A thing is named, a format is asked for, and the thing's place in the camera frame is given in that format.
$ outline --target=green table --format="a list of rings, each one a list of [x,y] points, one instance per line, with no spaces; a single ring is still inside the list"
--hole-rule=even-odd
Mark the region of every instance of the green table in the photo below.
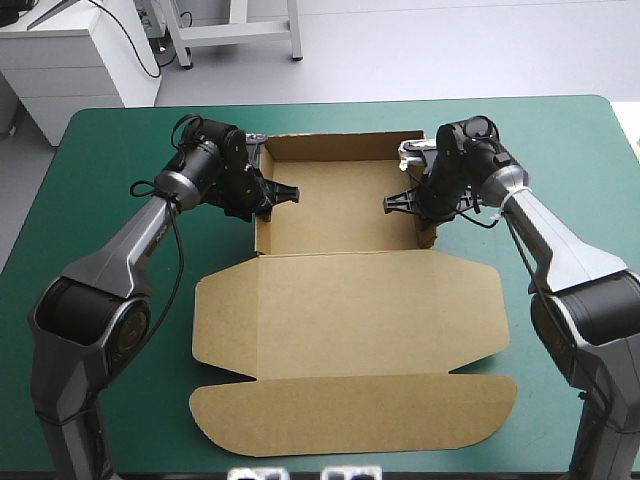
[[[69,125],[0,276],[0,470],[52,469],[29,398],[29,309],[69,261],[100,247],[141,206],[143,200],[128,195],[129,185],[162,168],[173,152],[173,123],[193,111],[269,134],[416,128],[433,134],[442,123],[488,115],[529,171],[536,195],[584,240],[640,271],[640,168],[611,107],[599,97],[84,111]],[[187,266],[173,310],[153,342],[102,395],[119,471],[211,472],[240,465],[318,471],[348,463],[381,464],[387,471],[566,469],[581,402],[533,331],[527,274],[504,224],[485,231],[458,219],[440,229],[436,243],[438,250],[494,265],[502,276],[511,345],[465,369],[509,375],[519,384],[516,407],[494,436],[457,451],[252,459],[211,443],[187,406],[200,385],[242,379],[192,358],[193,289],[201,277],[252,255],[252,227],[208,206],[179,222]],[[156,313],[176,263],[168,237],[151,267]]]

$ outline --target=white drawer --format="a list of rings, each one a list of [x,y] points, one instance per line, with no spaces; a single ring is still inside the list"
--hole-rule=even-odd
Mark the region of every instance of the white drawer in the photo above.
[[[99,67],[102,58],[87,35],[0,39],[0,69]]]
[[[117,95],[94,97],[40,97],[22,98],[35,122],[53,146],[60,145],[60,140],[73,114],[87,108],[124,107]]]
[[[118,94],[104,67],[5,69],[2,73],[19,97]]]

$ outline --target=gray floor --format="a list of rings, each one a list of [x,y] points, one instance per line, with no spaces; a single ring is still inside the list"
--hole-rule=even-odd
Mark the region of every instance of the gray floor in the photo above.
[[[224,3],[179,1],[196,24],[223,22]],[[299,3],[304,61],[289,60],[287,42],[196,49],[192,70],[165,69],[157,104],[564,94],[640,102],[640,0]],[[285,13],[285,0],[250,5],[252,20]],[[0,106],[11,100],[2,90]],[[625,105],[637,122],[634,103]],[[0,141],[0,268],[53,153],[29,119]]]

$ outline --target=power cord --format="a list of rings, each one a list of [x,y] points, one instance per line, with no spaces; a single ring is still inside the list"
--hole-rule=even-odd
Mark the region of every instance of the power cord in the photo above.
[[[100,5],[98,2],[96,2],[95,0],[87,0],[87,2],[91,3],[93,6],[95,6],[96,8],[99,8],[101,11],[103,11],[104,13],[106,13],[107,15],[109,15],[114,22],[116,22],[116,24],[120,27],[120,30],[122,30],[122,33],[124,33],[125,37],[127,37],[127,40],[129,41],[129,44],[131,45],[131,48],[133,49],[133,53],[136,56],[136,59],[138,60],[138,63],[140,64],[140,66],[142,67],[142,70],[144,70],[144,73],[146,73],[149,77],[151,78],[160,78],[160,75],[162,74],[161,69],[170,65],[171,63],[173,63],[173,61],[176,59],[176,53],[173,54],[173,57],[171,57],[171,60],[169,60],[167,63],[164,64],[159,64],[158,60],[156,60],[156,66],[158,67],[158,73],[151,73],[149,71],[149,69],[147,69],[146,65],[144,64],[144,62],[142,61],[142,58],[140,58],[140,53],[138,52],[138,49],[136,48],[135,44],[133,43],[133,40],[131,39],[131,36],[129,35],[129,32],[127,32],[127,29],[124,28],[124,25],[122,25],[122,22],[120,22],[120,20],[118,20],[118,17],[116,17],[113,13],[111,13],[111,11],[109,11],[107,8],[103,7],[102,5]],[[183,13],[180,14],[180,17],[182,18],[184,15],[189,15],[189,26],[193,25],[193,14],[190,11],[185,11]]]
[[[190,27],[193,26],[193,14],[189,10],[186,10],[180,14],[180,18],[184,17],[185,15],[189,15],[189,26]],[[177,56],[178,54],[175,52],[175,48],[174,48],[173,56],[171,57],[171,59],[168,60],[166,63],[158,64],[158,66],[160,68],[164,68],[171,65]]]

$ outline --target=white bracket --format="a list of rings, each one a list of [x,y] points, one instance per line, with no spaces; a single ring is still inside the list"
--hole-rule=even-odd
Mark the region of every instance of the white bracket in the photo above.
[[[192,47],[291,40],[292,58],[302,60],[297,0],[287,0],[289,20],[247,22],[248,0],[229,1],[229,23],[184,27],[175,0],[160,0],[180,65],[191,68]]]

